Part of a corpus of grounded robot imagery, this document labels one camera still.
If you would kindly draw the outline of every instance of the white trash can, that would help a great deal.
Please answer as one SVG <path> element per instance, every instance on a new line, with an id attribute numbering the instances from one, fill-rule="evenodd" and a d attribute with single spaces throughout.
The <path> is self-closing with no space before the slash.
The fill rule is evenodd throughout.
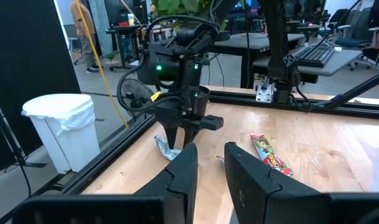
<path id="1" fill-rule="evenodd" d="M 52 94 L 22 107 L 48 151 L 58 173 L 80 171 L 100 153 L 94 103 L 82 94 Z"/>

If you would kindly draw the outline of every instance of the gray pants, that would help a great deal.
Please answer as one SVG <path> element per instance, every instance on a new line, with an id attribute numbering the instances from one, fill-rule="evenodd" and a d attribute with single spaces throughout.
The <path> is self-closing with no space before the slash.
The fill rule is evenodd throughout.
<path id="1" fill-rule="evenodd" d="M 85 63 L 87 65 L 87 68 L 90 68 L 92 65 L 96 65 L 95 56 L 94 56 L 94 52 L 92 52 L 90 40 L 87 39 L 85 35 L 79 35 L 78 38 L 80 39 L 80 42 L 82 43 L 82 54 L 83 54 Z M 91 38 L 95 45 L 96 44 L 95 35 L 92 34 Z"/>

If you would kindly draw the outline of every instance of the candy wrapper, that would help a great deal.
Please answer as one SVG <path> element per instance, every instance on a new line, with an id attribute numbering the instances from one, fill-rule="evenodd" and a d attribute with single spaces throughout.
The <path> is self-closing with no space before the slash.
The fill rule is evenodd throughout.
<path id="1" fill-rule="evenodd" d="M 225 168 L 225 158 L 223 156 L 216 156 L 216 157 L 221 162 L 222 166 Z"/>
<path id="2" fill-rule="evenodd" d="M 251 142 L 253 142 L 254 147 L 257 149 L 257 153 L 261 160 L 285 175 L 292 175 L 293 172 L 290 167 L 284 163 L 278 156 L 275 155 L 271 145 L 264 135 L 257 136 L 254 134 L 250 135 Z"/>
<path id="3" fill-rule="evenodd" d="M 170 149 L 169 143 L 163 138 L 161 138 L 160 136 L 157 135 L 154 137 L 154 139 L 156 140 L 157 147 L 160 149 L 160 151 L 162 152 L 162 155 L 166 159 L 172 161 L 178 156 L 178 154 L 180 154 L 181 150 Z"/>

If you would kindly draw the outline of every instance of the wooden tabletop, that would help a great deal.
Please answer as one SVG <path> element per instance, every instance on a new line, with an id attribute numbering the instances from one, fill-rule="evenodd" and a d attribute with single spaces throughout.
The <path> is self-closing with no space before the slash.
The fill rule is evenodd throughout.
<path id="1" fill-rule="evenodd" d="M 210 87 L 213 90 L 255 93 L 254 90 Z M 309 98 L 330 98 L 308 95 Z M 225 118 L 218 131 L 203 130 L 198 148 L 198 181 L 194 223 L 229 223 L 232 200 L 225 171 L 215 157 L 224 144 L 235 141 L 258 157 L 250 134 L 265 134 L 293 178 L 321 192 L 361 192 L 368 189 L 377 147 L 379 120 L 272 110 L 209 103 L 207 114 Z M 162 157 L 154 136 L 166 138 L 156 123 L 107 168 L 84 194 L 131 194 L 155 177 L 169 161 Z M 179 130 L 176 146 L 184 132 Z"/>

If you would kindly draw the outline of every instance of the keyboard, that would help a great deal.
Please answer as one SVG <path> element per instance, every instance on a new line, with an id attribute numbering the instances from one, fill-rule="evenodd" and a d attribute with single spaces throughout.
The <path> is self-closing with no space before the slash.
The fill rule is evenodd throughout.
<path id="1" fill-rule="evenodd" d="M 315 46 L 308 46 L 296 55 L 297 65 L 317 68 L 325 67 L 334 53 L 334 47 L 322 44 L 307 55 L 314 47 Z"/>

